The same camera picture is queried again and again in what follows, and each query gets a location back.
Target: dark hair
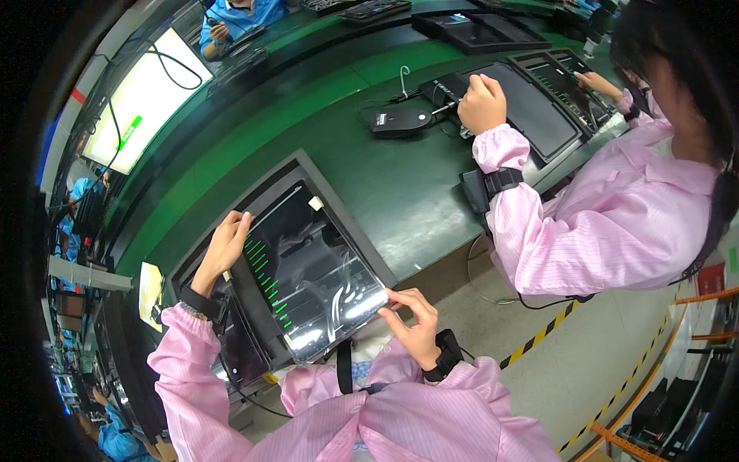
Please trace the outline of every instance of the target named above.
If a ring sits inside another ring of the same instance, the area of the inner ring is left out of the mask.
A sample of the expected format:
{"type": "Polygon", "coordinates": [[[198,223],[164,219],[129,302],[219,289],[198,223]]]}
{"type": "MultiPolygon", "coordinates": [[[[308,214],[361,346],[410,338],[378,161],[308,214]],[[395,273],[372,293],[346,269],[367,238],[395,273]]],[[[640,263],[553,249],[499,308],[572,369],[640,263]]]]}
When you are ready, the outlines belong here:
{"type": "Polygon", "coordinates": [[[632,0],[613,31],[610,59],[635,97],[626,71],[648,82],[645,58],[670,61],[711,130],[723,171],[711,196],[711,216],[703,248],[684,276],[699,271],[729,230],[739,208],[739,2],[718,0],[632,0]]]}

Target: floor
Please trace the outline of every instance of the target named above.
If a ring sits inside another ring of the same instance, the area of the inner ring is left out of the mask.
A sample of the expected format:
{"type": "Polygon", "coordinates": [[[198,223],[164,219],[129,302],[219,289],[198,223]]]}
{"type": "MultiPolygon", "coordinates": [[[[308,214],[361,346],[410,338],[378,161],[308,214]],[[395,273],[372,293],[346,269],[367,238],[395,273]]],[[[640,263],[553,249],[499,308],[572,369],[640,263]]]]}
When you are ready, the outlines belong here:
{"type": "MultiPolygon", "coordinates": [[[[678,286],[653,292],[600,293],[576,306],[541,339],[540,331],[558,315],[561,319],[567,304],[527,310],[518,302],[493,305],[484,300],[475,289],[491,299],[512,297],[513,293],[480,253],[483,250],[481,244],[471,251],[469,245],[464,246],[404,285],[417,285],[427,295],[439,310],[439,328],[451,328],[459,344],[473,355],[502,361],[539,334],[531,349],[509,360],[502,382],[511,392],[514,414],[539,419],[554,449],[568,444],[560,456],[570,460],[593,434],[573,437],[605,407],[598,423],[613,418],[649,373],[670,334],[672,319],[666,315],[678,286]],[[473,256],[470,273],[474,288],[466,275],[468,254],[473,256]],[[663,323],[664,333],[657,336],[663,323]],[[619,392],[625,382],[627,386],[619,392]]],[[[679,292],[680,296],[691,296],[695,289],[682,284],[679,292]]],[[[260,401],[284,412],[278,388],[260,401]]],[[[242,418],[243,425],[253,421],[242,433],[255,442],[285,422],[256,408],[244,412],[242,418]]]]}

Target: green workbench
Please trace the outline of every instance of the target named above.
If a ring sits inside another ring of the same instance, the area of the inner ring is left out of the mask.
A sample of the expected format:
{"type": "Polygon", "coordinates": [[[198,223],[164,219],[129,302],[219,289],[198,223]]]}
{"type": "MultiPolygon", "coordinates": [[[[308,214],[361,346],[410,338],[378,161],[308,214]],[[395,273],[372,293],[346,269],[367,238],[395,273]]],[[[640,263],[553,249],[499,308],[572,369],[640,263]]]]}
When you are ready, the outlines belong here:
{"type": "MultiPolygon", "coordinates": [[[[349,63],[339,61],[340,55],[347,59],[341,47],[319,53],[291,70],[304,78],[287,78],[283,72],[204,123],[196,141],[163,172],[166,181],[157,185],[157,203],[137,228],[116,272],[133,275],[141,261],[170,272],[236,197],[300,148],[399,280],[477,236],[482,228],[459,186],[459,173],[475,167],[471,143],[448,136],[439,126],[414,140],[376,140],[358,107],[400,93],[401,65],[410,67],[406,85],[415,88],[440,75],[504,59],[507,53],[465,56],[415,31],[403,33],[406,40],[398,46],[349,63]]],[[[543,35],[553,47],[579,51],[582,46],[557,34],[543,35]]],[[[605,53],[599,49],[588,64],[609,76],[605,53]]],[[[422,98],[405,104],[429,108],[422,98]]],[[[454,129],[442,126],[447,132],[454,129]]],[[[528,165],[525,179],[537,191],[546,190],[624,127],[622,118],[615,117],[547,174],[528,165]]]]}

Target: factory workstation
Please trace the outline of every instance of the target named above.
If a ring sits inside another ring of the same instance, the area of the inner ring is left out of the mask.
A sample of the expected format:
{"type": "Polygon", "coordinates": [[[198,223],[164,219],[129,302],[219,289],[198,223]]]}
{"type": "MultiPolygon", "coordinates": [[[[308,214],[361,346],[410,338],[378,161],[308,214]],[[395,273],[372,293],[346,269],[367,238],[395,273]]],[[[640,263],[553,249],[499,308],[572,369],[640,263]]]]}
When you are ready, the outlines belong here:
{"type": "Polygon", "coordinates": [[[738,13],[137,0],[91,26],[35,173],[83,459],[703,460],[739,364],[738,13]]]}

